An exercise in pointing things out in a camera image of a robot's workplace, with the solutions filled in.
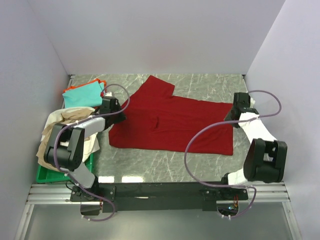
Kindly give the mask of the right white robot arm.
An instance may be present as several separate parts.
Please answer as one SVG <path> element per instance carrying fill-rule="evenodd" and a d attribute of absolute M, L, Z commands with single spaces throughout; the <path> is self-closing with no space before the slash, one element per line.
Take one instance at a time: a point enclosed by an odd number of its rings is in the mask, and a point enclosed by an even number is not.
<path fill-rule="evenodd" d="M 221 179 L 222 184 L 247 186 L 255 182 L 271 184 L 283 180 L 288 146 L 267 130 L 261 118 L 251 106 L 251 97 L 247 92 L 234 93 L 232 108 L 224 120 L 233 121 L 233 127 L 244 131 L 250 147 L 243 167 L 226 173 Z"/>

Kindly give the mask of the red t shirt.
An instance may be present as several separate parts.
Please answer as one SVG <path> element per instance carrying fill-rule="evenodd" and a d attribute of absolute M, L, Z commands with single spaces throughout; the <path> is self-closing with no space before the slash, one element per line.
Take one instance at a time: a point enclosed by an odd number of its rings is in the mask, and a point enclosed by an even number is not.
<path fill-rule="evenodd" d="M 174 96 L 174 85 L 149 76 L 130 96 L 126 120 L 114 124 L 109 144 L 121 149 L 184 152 L 208 125 L 222 122 L 232 104 Z"/>

